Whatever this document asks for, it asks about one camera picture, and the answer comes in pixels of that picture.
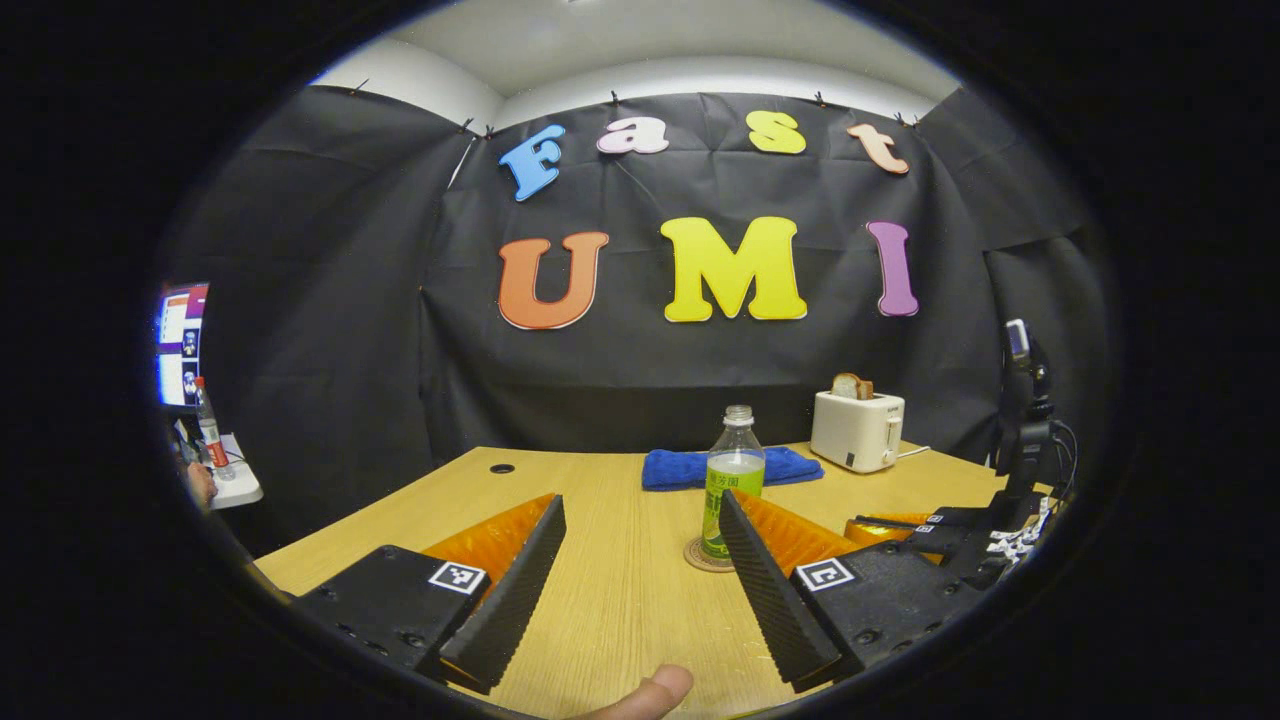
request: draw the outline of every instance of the white ceiling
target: white ceiling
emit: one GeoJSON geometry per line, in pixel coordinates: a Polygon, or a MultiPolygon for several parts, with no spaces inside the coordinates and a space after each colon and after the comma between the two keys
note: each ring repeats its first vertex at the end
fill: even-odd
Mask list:
{"type": "Polygon", "coordinates": [[[822,0],[460,0],[390,33],[504,97],[657,58],[749,55],[861,74],[940,101],[956,79],[822,0]]]}

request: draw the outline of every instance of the wooden table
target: wooden table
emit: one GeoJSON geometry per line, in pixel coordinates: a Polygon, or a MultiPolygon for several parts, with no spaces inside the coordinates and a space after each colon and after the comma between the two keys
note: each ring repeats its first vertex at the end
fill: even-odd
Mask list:
{"type": "MultiPolygon", "coordinates": [[[[902,445],[902,452],[915,448],[902,445]]],[[[814,457],[808,443],[788,447],[814,457]]],[[[763,497],[837,533],[856,514],[984,506],[1005,484],[989,468],[934,451],[870,475],[818,460],[823,478],[765,487],[763,497]]],[[[681,555],[699,532],[704,491],[644,492],[643,465],[643,454],[480,447],[257,566],[302,594],[375,547],[421,550],[554,492],[564,496],[564,542],[506,676],[485,700],[564,717],[618,700],[663,662],[695,678],[671,717],[727,717],[796,700],[778,679],[737,577],[698,570],[681,555]],[[499,462],[516,469],[490,473],[499,462]]]]}

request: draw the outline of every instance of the monitor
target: monitor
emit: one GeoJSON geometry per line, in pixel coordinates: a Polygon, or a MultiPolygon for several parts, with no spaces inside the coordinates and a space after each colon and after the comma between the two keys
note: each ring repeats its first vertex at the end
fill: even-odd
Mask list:
{"type": "Polygon", "coordinates": [[[201,323],[207,297],[209,283],[166,287],[160,293],[155,323],[156,387],[165,407],[196,407],[201,323]]]}

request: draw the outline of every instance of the blue letter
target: blue letter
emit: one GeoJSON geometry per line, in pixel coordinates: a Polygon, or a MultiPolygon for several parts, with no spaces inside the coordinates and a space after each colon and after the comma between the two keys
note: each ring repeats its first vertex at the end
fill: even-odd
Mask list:
{"type": "Polygon", "coordinates": [[[549,126],[543,132],[530,137],[508,151],[498,160],[499,165],[511,168],[516,176],[516,201],[527,200],[530,195],[550,184],[559,170],[545,168],[543,163],[559,160],[559,145],[550,138],[564,135],[562,126],[549,126]]]}

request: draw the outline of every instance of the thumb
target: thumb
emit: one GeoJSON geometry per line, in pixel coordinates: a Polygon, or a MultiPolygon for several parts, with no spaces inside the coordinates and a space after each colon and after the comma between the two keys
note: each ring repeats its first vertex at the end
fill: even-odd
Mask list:
{"type": "Polygon", "coordinates": [[[660,665],[630,694],[576,720],[658,720],[676,708],[694,687],[694,675],[680,665],[660,665]]]}

